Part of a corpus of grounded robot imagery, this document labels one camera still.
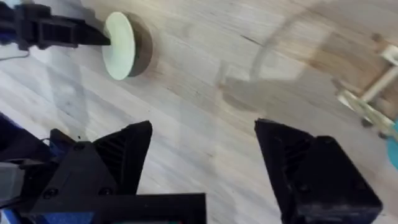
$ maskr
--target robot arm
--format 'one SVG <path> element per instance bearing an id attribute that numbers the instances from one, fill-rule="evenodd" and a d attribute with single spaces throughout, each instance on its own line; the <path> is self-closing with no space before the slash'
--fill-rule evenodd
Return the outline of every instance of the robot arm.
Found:
<path id="1" fill-rule="evenodd" d="M 110 40 L 84 20 L 51 15 L 51 8 L 40 4 L 20 4 L 14 9 L 0 2 L 0 44 L 18 44 L 20 50 L 32 46 L 78 47 L 110 45 Z"/>

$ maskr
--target wood grain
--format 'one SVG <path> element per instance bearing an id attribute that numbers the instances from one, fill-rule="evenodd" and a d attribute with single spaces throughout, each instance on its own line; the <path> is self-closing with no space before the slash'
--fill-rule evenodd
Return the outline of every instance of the wood grain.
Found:
<path id="1" fill-rule="evenodd" d="M 141 194 L 206 192 L 209 223 L 280 223 L 253 131 L 255 119 L 269 118 L 337 138 L 384 202 L 376 223 L 397 222 L 398 171 L 384 142 L 336 100 L 332 79 L 360 94 L 381 74 L 373 37 L 394 42 L 398 3 L 36 2 L 96 26 L 122 11 L 139 45 L 134 77 L 122 82 L 108 76 L 96 47 L 32 49 L 2 62 L 1 111 L 36 136 L 58 128 L 94 140 L 149 119 Z"/>

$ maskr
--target black cable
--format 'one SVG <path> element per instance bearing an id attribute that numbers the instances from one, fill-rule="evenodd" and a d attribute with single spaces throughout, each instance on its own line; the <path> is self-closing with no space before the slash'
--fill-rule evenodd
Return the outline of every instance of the black cable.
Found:
<path id="1" fill-rule="evenodd" d="M 12 59 L 27 58 L 29 56 L 30 56 L 30 52 L 27 52 L 26 55 L 22 55 L 22 56 L 13 56 L 13 57 L 8 57 L 8 58 L 0 58 L 0 62 L 6 61 L 6 60 L 12 60 Z"/>

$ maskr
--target laminate floor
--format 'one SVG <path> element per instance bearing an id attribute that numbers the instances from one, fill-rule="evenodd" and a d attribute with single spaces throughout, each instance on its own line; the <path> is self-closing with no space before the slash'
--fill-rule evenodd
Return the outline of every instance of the laminate floor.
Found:
<path id="1" fill-rule="evenodd" d="M 332 80 L 360 92 L 382 72 L 374 37 L 396 41 L 398 2 L 36 2 L 96 26 L 125 12 L 139 44 L 134 77 L 121 82 L 97 47 L 1 62 L 0 110 L 37 137 L 58 128 L 94 140 L 148 119 L 140 194 L 206 192 L 209 223 L 280 223 L 253 130 L 255 119 L 273 119 L 337 138 L 384 202 L 376 223 L 397 223 L 398 171 L 385 142 L 336 100 Z"/>

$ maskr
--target screw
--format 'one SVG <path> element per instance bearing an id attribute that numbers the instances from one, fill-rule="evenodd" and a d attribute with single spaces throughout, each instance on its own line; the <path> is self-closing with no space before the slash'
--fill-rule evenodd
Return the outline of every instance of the screw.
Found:
<path id="1" fill-rule="evenodd" d="M 310 191 L 310 187 L 307 184 L 296 183 L 296 188 L 302 193 L 308 193 Z"/>
<path id="2" fill-rule="evenodd" d="M 85 148 L 85 145 L 84 145 L 84 144 L 82 144 L 82 143 L 77 143 L 77 144 L 75 145 L 75 147 L 73 148 L 73 150 L 75 150 L 75 151 L 82 151 L 84 148 Z"/>
<path id="3" fill-rule="evenodd" d="M 355 184 L 355 189 L 357 190 L 366 190 L 366 185 L 364 182 L 359 181 Z"/>
<path id="4" fill-rule="evenodd" d="M 48 189 L 44 192 L 43 198 L 50 199 L 58 195 L 58 189 Z"/>
<path id="5" fill-rule="evenodd" d="M 113 190 L 109 187 L 104 187 L 98 192 L 98 195 L 111 195 L 111 194 L 113 194 Z"/>

